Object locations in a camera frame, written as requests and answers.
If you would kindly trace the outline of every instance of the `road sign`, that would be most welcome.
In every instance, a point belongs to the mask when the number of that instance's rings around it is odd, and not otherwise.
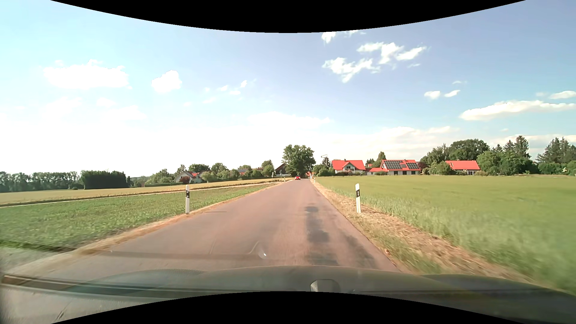
[[[360,214],[360,184],[356,184],[356,212]]]

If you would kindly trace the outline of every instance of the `grass field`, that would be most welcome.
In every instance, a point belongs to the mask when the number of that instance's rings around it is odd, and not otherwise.
[[[271,184],[197,191],[195,210]],[[184,213],[185,193],[114,197],[0,209],[0,246],[53,250],[76,248],[166,217]]]
[[[238,181],[225,181],[225,182],[213,182],[213,183],[197,183],[197,184],[191,184],[190,190],[238,186],[242,184],[276,182],[279,180],[283,179],[268,178],[268,179],[238,180]],[[14,206],[34,202],[68,201],[68,200],[79,200],[79,199],[89,199],[98,197],[116,197],[123,195],[165,193],[170,191],[184,191],[185,187],[186,185],[168,186],[168,187],[122,188],[122,189],[41,190],[41,191],[23,191],[17,193],[0,193],[0,206]]]
[[[576,292],[576,179],[349,176],[316,179],[488,261]]]

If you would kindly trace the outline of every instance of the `house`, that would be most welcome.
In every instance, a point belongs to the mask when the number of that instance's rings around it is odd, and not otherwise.
[[[422,170],[416,160],[382,160],[380,166],[388,175],[417,175]]]
[[[362,160],[332,160],[332,168],[338,172],[365,172]]]
[[[282,163],[276,170],[274,170],[274,176],[288,176],[288,172],[286,172],[286,165]]]
[[[174,181],[180,182],[180,179],[182,179],[185,176],[190,178],[190,183],[202,182],[202,179],[200,178],[200,174],[198,174],[194,171],[183,171],[180,174],[176,175],[176,177],[174,178]]]
[[[454,171],[464,171],[468,175],[474,175],[480,171],[480,167],[476,161],[446,161],[450,168]]]
[[[376,172],[382,172],[382,168],[366,168],[366,175],[376,175]]]

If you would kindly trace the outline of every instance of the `red-roofed house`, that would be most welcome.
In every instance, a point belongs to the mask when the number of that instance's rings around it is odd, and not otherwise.
[[[474,175],[480,171],[480,167],[476,161],[446,161],[450,168],[454,171],[464,171],[468,175]]]
[[[382,160],[381,169],[388,175],[417,175],[422,170],[416,160]]]
[[[382,168],[366,168],[366,175],[376,175],[376,172],[383,171]]]
[[[364,172],[364,162],[362,160],[332,160],[332,168],[336,172]]]

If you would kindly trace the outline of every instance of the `sky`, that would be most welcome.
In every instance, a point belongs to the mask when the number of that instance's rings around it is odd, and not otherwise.
[[[0,12],[0,171],[151,175],[180,164],[420,159],[517,135],[576,144],[574,1],[394,27],[250,33],[51,1]]]

